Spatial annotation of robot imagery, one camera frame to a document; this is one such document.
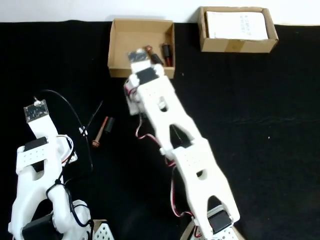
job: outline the black wire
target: black wire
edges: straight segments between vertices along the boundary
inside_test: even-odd
[[[83,126],[83,124],[81,123],[80,118],[79,118],[76,110],[74,109],[74,107],[73,107],[73,106],[71,105],[71,103],[70,103],[64,96],[62,96],[59,92],[54,91],[54,90],[51,90],[51,89],[43,89],[43,90],[40,90],[40,93],[52,93],[52,94],[55,94],[55,95],[59,96],[59,97],[69,106],[69,108],[70,108],[71,111],[73,112],[74,116],[76,117],[76,120],[77,120],[78,123],[80,124],[80,127]]]
[[[74,109],[74,107],[71,105],[71,103],[63,96],[61,95],[59,92],[57,91],[54,91],[54,90],[51,90],[51,89],[43,89],[40,91],[40,93],[52,93],[52,94],[55,94],[57,95],[58,97],[60,97],[68,106],[69,108],[71,109],[71,111],[73,112],[75,118],[77,119],[79,125],[80,125],[80,128],[82,128],[82,133],[80,136],[81,137],[84,137],[84,140],[85,140],[85,143],[86,143],[86,148],[87,148],[87,152],[88,152],[88,160],[89,160],[89,164],[90,164],[90,171],[82,176],[78,176],[78,177],[73,177],[73,178],[70,178],[68,179],[67,181],[65,181],[64,184],[67,184],[68,182],[72,181],[72,180],[76,180],[76,179],[81,179],[81,178],[84,178],[84,177],[87,177],[89,175],[91,175],[94,171],[94,166],[93,166],[93,162],[92,162],[92,156],[91,156],[91,151],[90,151],[90,144],[89,144],[89,140],[88,140],[88,137],[86,135],[86,131],[88,129],[88,127],[90,126],[92,120],[95,118],[95,116],[97,115],[98,111],[100,110],[102,104],[103,104],[103,100],[100,102],[100,104],[98,105],[98,107],[96,108],[95,112],[91,115],[90,119],[89,119],[89,122],[88,124],[86,125],[86,127],[84,127],[84,125],[82,124],[76,110]],[[64,165],[64,168],[62,169],[58,179],[61,179],[61,177],[63,176],[64,172],[65,172],[65,169],[67,167],[67,165],[70,163],[70,160],[73,156],[74,152],[72,152],[72,154],[69,156],[69,158],[67,159],[67,161],[65,162],[65,165]]]
[[[90,209],[87,205],[84,205],[84,204],[75,205],[75,206],[73,206],[73,208],[80,207],[80,206],[85,207],[87,209]]]
[[[99,104],[99,106],[96,108],[95,112],[91,115],[90,117],[90,120],[88,122],[88,124],[86,125],[86,127],[83,129],[83,133],[85,134],[86,133],[86,130],[89,128],[92,120],[95,118],[95,116],[97,115],[99,109],[101,108],[102,104],[104,103],[104,101],[102,100]]]
[[[72,215],[73,215],[74,220],[76,221],[76,223],[77,223],[80,227],[82,227],[82,228],[90,225],[90,227],[91,227],[90,239],[92,240],[92,239],[93,239],[93,230],[94,230],[94,226],[95,226],[94,221],[93,221],[92,219],[89,219],[86,223],[82,223],[82,222],[80,221],[80,219],[78,218],[78,215],[77,215],[77,213],[76,213],[76,211],[75,211],[75,208],[78,207],[78,206],[84,206],[84,207],[86,207],[86,208],[88,208],[88,206],[86,206],[86,205],[84,205],[84,204],[78,204],[78,205],[74,206],[73,201],[72,201],[72,197],[71,197],[71,193],[70,193],[69,189],[68,189],[63,183],[61,183],[60,180],[58,180],[58,179],[57,179],[57,180],[55,181],[55,183],[54,183],[51,187],[49,187],[48,190],[45,192],[46,197],[49,199],[49,196],[48,196],[49,192],[50,192],[53,188],[55,188],[56,186],[58,186],[58,185],[63,186],[63,188],[64,188],[64,190],[65,190],[65,192],[66,192],[66,194],[67,194],[67,196],[68,196],[70,212],[72,213]]]
[[[75,211],[75,208],[78,207],[78,206],[84,206],[84,207],[87,207],[87,208],[88,208],[88,206],[86,206],[86,205],[84,205],[84,204],[79,204],[79,205],[74,206],[74,205],[73,205],[73,201],[72,201],[72,197],[71,197],[71,193],[70,193],[69,189],[66,187],[65,184],[66,184],[67,182],[71,181],[71,180],[83,178],[84,176],[90,175],[90,174],[93,172],[93,163],[92,163],[90,145],[89,145],[88,137],[87,137],[87,135],[86,135],[86,130],[88,129],[88,127],[90,126],[92,120],[95,118],[96,114],[98,113],[99,109],[101,108],[101,106],[102,106],[102,104],[103,104],[103,100],[100,102],[99,106],[97,107],[97,109],[95,110],[95,112],[92,114],[92,116],[91,116],[91,118],[89,119],[89,122],[88,122],[88,124],[86,125],[86,127],[84,127],[84,125],[82,124],[82,122],[81,122],[81,120],[80,120],[77,112],[76,112],[75,109],[72,107],[71,103],[70,103],[64,96],[62,96],[60,93],[58,93],[58,92],[56,92],[56,91],[54,91],[54,90],[50,90],[50,89],[43,89],[43,90],[40,91],[40,93],[53,93],[53,94],[59,96],[59,97],[60,97],[64,102],[66,102],[66,104],[70,107],[70,109],[71,109],[71,111],[73,112],[75,118],[77,119],[80,127],[83,128],[83,129],[82,129],[82,133],[83,133],[83,134],[81,134],[80,136],[81,136],[81,137],[83,136],[84,139],[85,139],[86,147],[87,147],[87,152],[88,152],[88,158],[89,158],[89,162],[90,162],[90,172],[89,172],[88,174],[85,174],[85,175],[79,176],[79,177],[75,177],[75,178],[71,178],[71,179],[67,180],[64,184],[61,183],[61,177],[62,177],[63,174],[64,174],[64,170],[65,170],[66,166],[70,163],[70,160],[71,160],[72,156],[73,156],[74,153],[75,153],[75,147],[74,147],[73,150],[72,150],[72,152],[71,152],[71,154],[70,154],[70,156],[68,157],[68,159],[67,159],[67,161],[66,161],[66,163],[65,163],[65,165],[64,165],[64,168],[62,168],[59,177],[55,180],[54,184],[47,189],[47,191],[45,192],[45,195],[46,195],[46,197],[49,199],[48,193],[49,193],[54,187],[56,187],[57,185],[63,186],[64,189],[65,189],[66,194],[68,195],[70,211],[71,211],[71,213],[72,213],[72,215],[73,215],[76,223],[77,223],[80,227],[86,227],[86,226],[90,225],[90,227],[91,227],[90,239],[92,240],[92,239],[93,239],[93,234],[94,234],[94,226],[95,226],[94,221],[93,221],[92,219],[89,219],[86,223],[82,223],[82,222],[79,220],[79,218],[78,218],[78,216],[77,216],[77,214],[76,214],[76,211]]]

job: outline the circuit board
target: circuit board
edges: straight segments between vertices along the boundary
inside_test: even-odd
[[[49,114],[46,100],[36,101],[34,104],[23,108],[27,123]]]

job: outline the black fabric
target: black fabric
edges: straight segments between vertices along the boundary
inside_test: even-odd
[[[59,133],[78,138],[63,101],[37,94],[53,89],[74,105],[93,139],[104,116],[112,132],[92,150],[94,174],[70,182],[73,199],[94,219],[107,219],[117,240],[177,240],[183,229],[170,209],[171,170],[157,146],[134,136],[124,79],[107,68],[109,22],[0,24],[2,235],[16,197],[16,150],[34,139],[23,107],[45,98]],[[196,24],[175,25],[172,81],[186,112],[209,140],[237,202],[248,240],[320,239],[320,27],[276,26],[271,54],[200,52]],[[83,142],[65,178],[89,170]],[[183,190],[177,189],[183,199]]]

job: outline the cable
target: cable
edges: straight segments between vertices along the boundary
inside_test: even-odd
[[[68,135],[62,135],[62,134],[59,134],[56,136],[57,138],[65,138],[71,145],[71,149],[69,150],[68,154],[64,154],[62,155],[62,160],[61,160],[61,163],[64,164],[68,158],[71,156],[72,157],[72,152],[74,150],[74,141],[72,141],[72,139],[68,136]]]
[[[78,205],[75,205],[75,206],[73,206],[73,208],[77,208],[77,207],[85,207],[85,208],[87,208],[87,209],[90,209],[87,205],[84,205],[84,204],[78,204]]]
[[[88,152],[88,159],[89,159],[89,163],[90,163],[90,171],[89,171],[88,173],[82,175],[82,176],[77,176],[77,177],[70,178],[70,179],[68,179],[67,181],[65,181],[64,184],[67,184],[67,183],[69,183],[70,181],[74,181],[74,180],[77,180],[77,179],[81,179],[81,178],[90,176],[90,175],[93,173],[93,171],[94,171],[94,166],[93,166],[92,156],[91,156],[91,150],[90,150],[90,144],[89,144],[89,141],[88,141],[88,137],[87,137],[87,135],[86,135],[86,131],[87,131],[87,129],[89,128],[92,120],[95,118],[95,116],[96,116],[97,113],[99,112],[99,110],[100,110],[100,108],[101,108],[101,106],[102,106],[103,103],[104,103],[104,101],[102,100],[102,101],[100,102],[100,104],[98,105],[98,107],[96,108],[96,110],[94,111],[94,113],[91,115],[88,124],[83,128],[83,130],[82,130],[83,134],[81,134],[81,136],[84,137],[84,140],[85,140],[85,143],[86,143],[85,145],[86,145],[86,150],[87,150],[87,152]]]
[[[69,108],[71,109],[71,111],[73,112],[76,120],[78,121],[78,123],[80,124],[80,126],[82,127],[83,124],[81,123],[80,121],[80,118],[76,112],[76,110],[74,109],[74,107],[71,105],[71,103],[64,97],[62,96],[59,92],[57,91],[54,91],[54,90],[50,90],[50,89],[43,89],[43,90],[40,90],[40,93],[52,93],[52,94],[55,94],[57,95],[58,97],[60,97],[68,106]]]
[[[193,235],[194,235],[194,237],[195,237],[195,238],[200,238],[200,237],[202,237],[202,234],[201,234],[201,233],[197,234],[197,231],[198,231],[198,226],[194,226],[194,229],[193,229]]]
[[[71,105],[71,103],[70,103],[64,96],[62,96],[60,93],[58,93],[58,92],[56,92],[56,91],[54,91],[54,90],[49,90],[49,89],[43,89],[43,90],[40,91],[40,93],[52,93],[52,94],[55,94],[55,95],[59,96],[59,97],[69,106],[69,108],[70,108],[71,111],[73,112],[75,118],[77,119],[80,127],[83,128],[83,131],[82,131],[82,132],[83,132],[84,134],[81,134],[80,136],[81,136],[81,137],[84,137],[85,142],[86,142],[87,152],[88,152],[88,158],[89,158],[89,162],[90,162],[90,173],[88,173],[88,175],[90,175],[90,174],[93,172],[93,163],[92,163],[91,151],[90,151],[90,147],[89,147],[90,145],[89,145],[88,137],[87,137],[87,135],[86,135],[86,131],[87,131],[88,127],[90,126],[92,120],[94,119],[94,117],[95,117],[96,114],[98,113],[99,109],[101,108],[101,106],[102,106],[102,104],[103,104],[103,100],[100,102],[99,106],[97,107],[97,109],[95,110],[95,112],[92,114],[91,118],[89,119],[89,122],[88,122],[87,126],[84,127],[84,125],[82,124],[82,122],[81,122],[81,120],[80,120],[77,112],[75,111],[75,109],[73,108],[73,106]],[[79,220],[79,218],[78,218],[78,216],[77,216],[77,214],[76,214],[76,211],[75,211],[75,208],[78,207],[78,206],[85,206],[85,207],[87,207],[87,208],[88,208],[88,206],[86,206],[86,205],[84,205],[84,204],[79,204],[79,205],[77,205],[77,206],[74,206],[74,205],[73,205],[73,201],[72,201],[72,197],[71,197],[71,193],[70,193],[69,189],[68,189],[68,188],[66,187],[66,185],[65,185],[65,184],[67,184],[67,182],[69,182],[69,181],[71,181],[71,180],[78,179],[78,178],[82,178],[82,177],[84,177],[84,176],[79,176],[79,177],[71,178],[71,179],[67,180],[64,184],[61,183],[61,177],[62,177],[63,174],[64,174],[64,170],[65,170],[66,166],[69,164],[69,162],[70,162],[73,154],[75,153],[74,142],[73,142],[72,139],[71,139],[70,137],[68,137],[67,135],[58,135],[57,137],[65,137],[65,138],[69,141],[69,143],[70,143],[70,145],[71,145],[71,150],[70,150],[70,153],[69,153],[68,157],[62,161],[62,163],[65,163],[65,166],[64,166],[64,168],[62,168],[60,175],[59,175],[58,178],[55,180],[54,184],[47,189],[47,191],[45,192],[45,195],[46,195],[46,197],[49,199],[48,193],[49,193],[54,187],[56,187],[57,185],[63,186],[63,188],[64,188],[64,190],[65,190],[65,192],[66,192],[66,194],[67,194],[67,196],[68,196],[70,211],[71,211],[71,213],[72,213],[72,215],[73,215],[76,223],[77,223],[80,227],[86,227],[86,226],[90,225],[90,227],[91,227],[90,239],[92,240],[92,239],[93,239],[93,233],[94,233],[94,226],[95,226],[94,221],[93,221],[92,219],[89,219],[86,223],[82,223],[82,222]]]
[[[83,177],[86,177],[86,176],[89,176],[90,174],[92,174],[93,172],[93,162],[92,162],[92,157],[91,157],[91,151],[90,151],[90,144],[89,144],[89,141],[88,141],[88,137],[87,135],[85,134],[88,127],[90,126],[92,120],[94,119],[94,117],[96,116],[96,114],[98,113],[99,109],[101,108],[102,104],[103,104],[103,100],[100,102],[100,104],[98,105],[97,109],[95,110],[95,112],[92,114],[92,116],[90,117],[90,120],[88,122],[88,124],[86,125],[86,127],[84,127],[84,125],[82,124],[76,110],[74,109],[74,107],[71,105],[71,103],[63,96],[61,95],[59,92],[57,91],[54,91],[54,90],[50,90],[50,89],[43,89],[40,91],[40,93],[51,93],[51,94],[55,94],[56,96],[60,97],[68,106],[69,108],[71,109],[71,111],[73,112],[78,124],[80,125],[80,129],[82,129],[82,134],[81,133],[81,137],[84,137],[84,140],[85,140],[85,143],[86,143],[86,148],[87,148],[87,152],[88,152],[88,160],[89,160],[89,164],[90,164],[90,171],[89,173],[87,174],[84,174],[82,176],[78,176],[78,177],[74,177],[74,178],[70,178],[68,179],[64,184],[67,184],[68,182],[72,181],[72,180],[75,180],[75,179],[80,179],[80,178],[83,178]],[[72,152],[72,154],[63,161],[63,163],[65,163],[64,165],[64,168],[62,169],[58,179],[61,179],[61,177],[63,176],[64,174],[64,171],[65,171],[65,168],[67,167],[67,165],[70,163],[70,160],[71,160],[71,157],[74,153],[74,150]]]
[[[126,82],[124,83],[124,85],[123,85],[123,87],[124,87],[124,93],[125,93],[126,96],[129,98],[129,100],[131,100],[131,94],[132,94],[132,92],[133,92],[133,94],[136,94],[138,87],[135,87],[135,88],[133,88],[133,89],[131,89],[131,90],[128,91],[128,89],[126,88],[126,83],[127,83],[127,82],[128,82],[128,81],[126,81]],[[143,124],[143,118],[142,118],[141,112],[139,112],[139,125],[138,125],[138,127],[136,128],[136,130],[135,130],[135,136],[136,136],[139,140],[144,139],[145,137],[149,137],[149,138],[152,139],[156,144],[158,144],[158,146],[161,148],[160,142],[157,140],[157,138],[156,138],[154,135],[152,135],[152,134],[150,134],[150,133],[146,133],[146,134],[144,134],[144,135],[142,135],[142,136],[139,136],[139,130],[140,130],[142,124]],[[167,167],[173,167],[173,168],[172,168],[172,177],[171,177],[171,189],[170,189],[170,205],[171,205],[171,209],[172,209],[172,211],[173,211],[173,214],[174,214],[175,216],[177,216],[178,218],[184,216],[185,214],[188,214],[188,215],[190,215],[191,217],[193,217],[194,215],[193,215],[193,213],[192,213],[191,211],[184,211],[184,212],[182,212],[182,213],[179,213],[179,212],[177,211],[176,205],[175,205],[175,184],[174,184],[174,171],[175,171],[175,169],[176,169],[176,163],[175,163],[174,161],[172,161],[171,163],[169,163],[166,156],[164,156],[164,162],[165,162],[165,164],[167,165]]]
[[[84,204],[78,204],[78,205],[74,206],[73,201],[72,201],[72,197],[71,197],[71,193],[70,193],[69,189],[68,189],[63,183],[61,183],[61,181],[56,180],[55,183],[54,183],[51,187],[48,188],[48,190],[45,192],[46,197],[47,197],[48,199],[50,199],[49,196],[48,196],[49,192],[50,192],[53,188],[55,188],[56,186],[58,186],[58,185],[63,186],[63,188],[64,188],[64,190],[65,190],[65,193],[66,193],[67,196],[68,196],[70,212],[72,213],[72,215],[73,215],[74,220],[76,221],[76,223],[77,223],[80,227],[82,227],[82,228],[90,225],[90,227],[91,227],[91,232],[92,232],[90,239],[92,239],[92,237],[93,237],[93,228],[94,228],[94,225],[95,225],[94,221],[93,221],[92,219],[89,219],[86,223],[82,223],[82,222],[80,221],[80,219],[78,218],[78,215],[77,215],[77,213],[76,213],[76,211],[75,211],[75,208],[78,207],[78,206],[85,206],[85,207],[87,207],[87,208],[88,208],[88,206],[86,206],[86,205],[84,205]]]
[[[178,213],[175,205],[175,183],[174,183],[174,173],[175,173],[176,166],[172,168],[172,177],[171,177],[171,189],[170,189],[170,204],[171,204],[171,209],[174,213],[175,216],[178,218],[184,216],[185,214],[190,215],[193,217],[194,215],[192,214],[191,211],[184,211],[182,213]]]
[[[92,120],[95,118],[95,116],[96,116],[97,113],[99,112],[99,110],[100,110],[100,108],[101,108],[101,106],[102,106],[103,103],[104,103],[104,101],[102,100],[102,101],[100,102],[100,104],[98,105],[98,107],[96,108],[95,112],[91,115],[88,124],[87,124],[86,127],[83,129],[83,133],[85,133],[86,130],[89,128]]]
[[[145,137],[149,137],[149,138],[151,138],[156,144],[158,144],[159,147],[161,147],[160,142],[159,142],[159,141],[156,139],[156,137],[153,136],[152,134],[146,133],[145,135],[139,136],[139,130],[140,130],[141,126],[142,126],[142,123],[143,123],[142,115],[141,115],[141,113],[139,113],[139,125],[138,125],[138,127],[136,128],[136,130],[135,130],[135,136],[136,136],[139,140],[144,139]],[[168,167],[172,167],[172,166],[175,165],[175,162],[174,162],[174,161],[172,161],[171,163],[169,163],[166,156],[164,156],[164,163],[165,163]]]

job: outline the bolt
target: bolt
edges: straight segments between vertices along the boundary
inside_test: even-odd
[[[104,129],[105,129],[107,120],[108,120],[108,117],[106,116],[106,117],[104,118],[104,120],[103,120],[103,123],[102,123],[100,129],[99,129],[98,134],[96,135],[95,139],[92,140],[92,147],[98,148],[98,147],[100,146],[99,140],[100,140],[100,138],[101,138],[102,133],[104,132]]]

